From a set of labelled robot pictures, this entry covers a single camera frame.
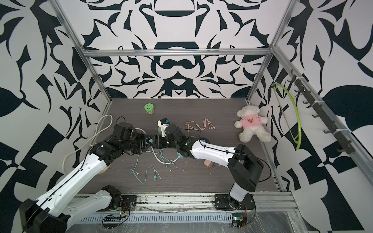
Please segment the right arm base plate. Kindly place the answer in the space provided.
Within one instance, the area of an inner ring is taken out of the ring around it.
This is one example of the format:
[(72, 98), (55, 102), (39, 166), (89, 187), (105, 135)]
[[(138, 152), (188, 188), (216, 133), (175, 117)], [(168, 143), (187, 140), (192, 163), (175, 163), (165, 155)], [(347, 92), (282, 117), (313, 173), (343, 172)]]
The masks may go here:
[(256, 209), (253, 195), (247, 193), (243, 201), (239, 202), (228, 194), (215, 194), (214, 195), (216, 210), (220, 211), (234, 211), (234, 210), (254, 210)]

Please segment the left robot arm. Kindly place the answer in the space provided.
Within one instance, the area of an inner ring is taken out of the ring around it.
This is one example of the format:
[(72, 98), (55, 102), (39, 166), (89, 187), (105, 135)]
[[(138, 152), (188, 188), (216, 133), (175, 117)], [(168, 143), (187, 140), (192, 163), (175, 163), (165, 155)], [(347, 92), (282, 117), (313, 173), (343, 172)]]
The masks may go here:
[(62, 181), (35, 201), (27, 199), (19, 207), (22, 230), (26, 233), (64, 233), (90, 214), (102, 210), (122, 210), (121, 192), (111, 185), (76, 204), (69, 205), (75, 195), (96, 175), (109, 168), (123, 154), (140, 154), (149, 147), (165, 146), (168, 120), (158, 122), (160, 134), (141, 133), (130, 123), (114, 126), (112, 135), (96, 143), (85, 159)]

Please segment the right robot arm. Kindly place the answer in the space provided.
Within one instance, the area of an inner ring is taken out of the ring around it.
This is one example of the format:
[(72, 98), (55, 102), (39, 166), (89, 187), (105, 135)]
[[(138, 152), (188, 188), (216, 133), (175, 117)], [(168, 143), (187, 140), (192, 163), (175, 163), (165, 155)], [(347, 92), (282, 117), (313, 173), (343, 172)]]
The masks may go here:
[(165, 138), (164, 146), (176, 149), (182, 157), (208, 160), (229, 169), (235, 181), (229, 192), (230, 202), (241, 204), (250, 192), (256, 190), (264, 164), (247, 146), (213, 145), (196, 137), (187, 137), (174, 124), (162, 124), (159, 128)]

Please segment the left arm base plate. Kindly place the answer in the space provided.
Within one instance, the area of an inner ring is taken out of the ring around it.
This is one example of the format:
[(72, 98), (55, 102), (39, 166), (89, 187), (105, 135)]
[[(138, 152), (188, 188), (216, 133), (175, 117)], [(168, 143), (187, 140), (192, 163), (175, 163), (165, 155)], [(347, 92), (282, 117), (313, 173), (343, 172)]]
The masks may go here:
[(114, 197), (109, 206), (99, 212), (119, 212), (133, 210), (137, 204), (137, 195), (121, 195)]

